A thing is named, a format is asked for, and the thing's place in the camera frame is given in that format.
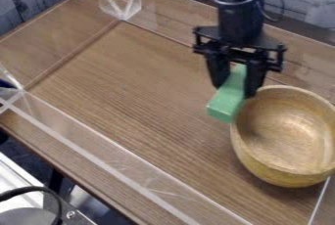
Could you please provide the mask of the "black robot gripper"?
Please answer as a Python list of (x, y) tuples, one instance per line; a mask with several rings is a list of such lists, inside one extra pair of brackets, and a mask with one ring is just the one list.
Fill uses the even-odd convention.
[(193, 29), (194, 52), (206, 59), (211, 85), (230, 75), (230, 62), (246, 65), (245, 97), (254, 96), (268, 71), (280, 72), (286, 47), (262, 32), (264, 0), (215, 0), (217, 25)]

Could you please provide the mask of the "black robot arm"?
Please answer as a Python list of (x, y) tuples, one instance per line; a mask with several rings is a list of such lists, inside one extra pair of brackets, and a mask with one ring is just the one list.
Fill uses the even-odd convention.
[(244, 96), (256, 94), (269, 71), (280, 72), (285, 45), (264, 32), (264, 0), (213, 0), (217, 25), (197, 26), (194, 52), (202, 54), (211, 85), (227, 81), (230, 63), (246, 66)]

